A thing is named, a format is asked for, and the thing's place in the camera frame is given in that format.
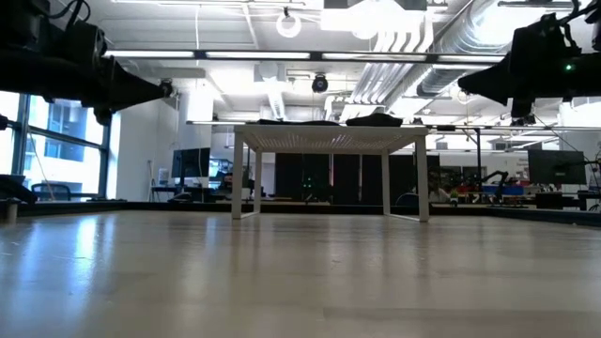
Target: motion capture camera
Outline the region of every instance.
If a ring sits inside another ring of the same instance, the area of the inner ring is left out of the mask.
[[[464,91],[482,95],[503,105],[513,98],[511,117],[530,124],[532,105],[538,98],[562,98],[601,95],[601,54],[583,54],[571,36],[569,21],[589,14],[586,22],[594,24],[593,48],[601,50],[599,2],[593,0],[583,10],[557,19],[555,13],[544,15],[538,23],[514,32],[511,52],[502,61],[482,71],[464,76],[458,84]]]
[[[87,17],[78,21],[85,6]],[[51,24],[72,10],[65,30]],[[0,11],[0,90],[78,100],[104,126],[122,109],[161,99],[164,91],[126,72],[107,50],[104,32],[86,23],[89,5],[73,0],[50,14],[48,0],[6,0]]]
[[[326,75],[316,75],[316,78],[313,80],[313,84],[311,85],[311,89],[313,89],[313,92],[317,94],[328,90],[328,80],[326,80]]]

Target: white wall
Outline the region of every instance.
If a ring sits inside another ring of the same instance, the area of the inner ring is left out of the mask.
[[[177,146],[178,112],[154,100],[119,112],[111,126],[111,156],[107,196],[146,201],[150,184],[148,164],[155,179],[159,168],[171,169]]]

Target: office chair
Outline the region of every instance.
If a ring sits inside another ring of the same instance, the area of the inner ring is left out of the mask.
[[[70,201],[71,189],[68,186],[55,183],[39,183],[31,186],[31,191],[40,201]]]

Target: light fixture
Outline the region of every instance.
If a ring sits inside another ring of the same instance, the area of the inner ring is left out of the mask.
[[[236,0],[113,0],[116,4],[149,4],[171,6],[219,6],[219,7],[289,7],[305,8],[304,2],[287,1],[236,1]]]
[[[473,64],[489,64],[493,66],[502,61],[505,55],[482,55],[482,54],[446,54],[439,55],[438,62],[442,63],[473,63]]]
[[[186,121],[186,124],[192,125],[210,125],[210,126],[241,126],[246,122],[242,121]]]
[[[308,60],[310,53],[298,52],[207,52],[209,59],[273,59],[273,60]]]
[[[284,28],[284,20],[288,19],[288,18],[292,19],[294,21],[294,23],[292,23],[291,27]],[[301,28],[302,28],[301,18],[299,18],[298,15],[288,14],[286,16],[284,13],[282,13],[278,17],[278,19],[275,21],[275,29],[284,38],[294,38],[301,32]]]
[[[370,61],[370,62],[424,62],[423,54],[398,53],[324,53],[324,60],[337,61]]]
[[[104,56],[129,58],[194,58],[191,51],[107,51]]]
[[[224,146],[224,148],[225,149],[234,149],[235,147],[234,146]],[[243,149],[248,149],[248,146],[244,145],[242,148]]]
[[[443,69],[443,70],[484,70],[489,68],[488,65],[432,65],[433,69]]]

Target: computer monitor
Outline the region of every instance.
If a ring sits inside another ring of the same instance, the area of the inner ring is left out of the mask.
[[[528,150],[530,183],[587,184],[581,151]]]
[[[183,149],[173,152],[171,177],[180,178],[183,165],[183,177],[208,177],[210,148]]]

